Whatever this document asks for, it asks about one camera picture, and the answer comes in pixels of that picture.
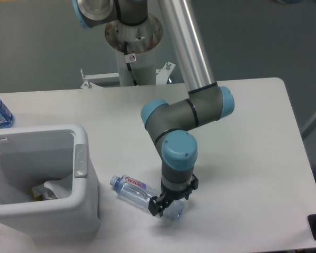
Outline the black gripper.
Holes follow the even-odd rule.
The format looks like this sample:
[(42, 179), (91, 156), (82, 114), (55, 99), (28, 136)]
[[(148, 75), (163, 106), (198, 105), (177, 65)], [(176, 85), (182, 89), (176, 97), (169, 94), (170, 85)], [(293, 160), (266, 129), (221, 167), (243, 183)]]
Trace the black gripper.
[(199, 180), (192, 174), (189, 184), (182, 187), (181, 190), (171, 190), (161, 182), (161, 195), (153, 196), (149, 200), (149, 211), (152, 216), (163, 216), (163, 211), (168, 208), (173, 201), (185, 199), (188, 200), (190, 194), (199, 187)]

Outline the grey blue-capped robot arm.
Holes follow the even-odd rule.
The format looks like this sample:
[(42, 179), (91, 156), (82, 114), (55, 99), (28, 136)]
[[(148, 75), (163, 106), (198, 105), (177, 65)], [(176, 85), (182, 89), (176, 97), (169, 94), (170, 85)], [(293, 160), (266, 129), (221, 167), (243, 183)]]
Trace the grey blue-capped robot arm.
[[(161, 22), (148, 12), (147, 1), (73, 1), (83, 27), (105, 25), (105, 38), (116, 52), (122, 86), (150, 85), (156, 70), (149, 54), (163, 35)], [(175, 200), (188, 199), (198, 188), (193, 173), (198, 155), (189, 131), (230, 115), (235, 107), (230, 90), (218, 86), (208, 64), (190, 1), (159, 1), (188, 98), (174, 104), (147, 103), (141, 118), (162, 161), (161, 194), (148, 209), (161, 216)]]

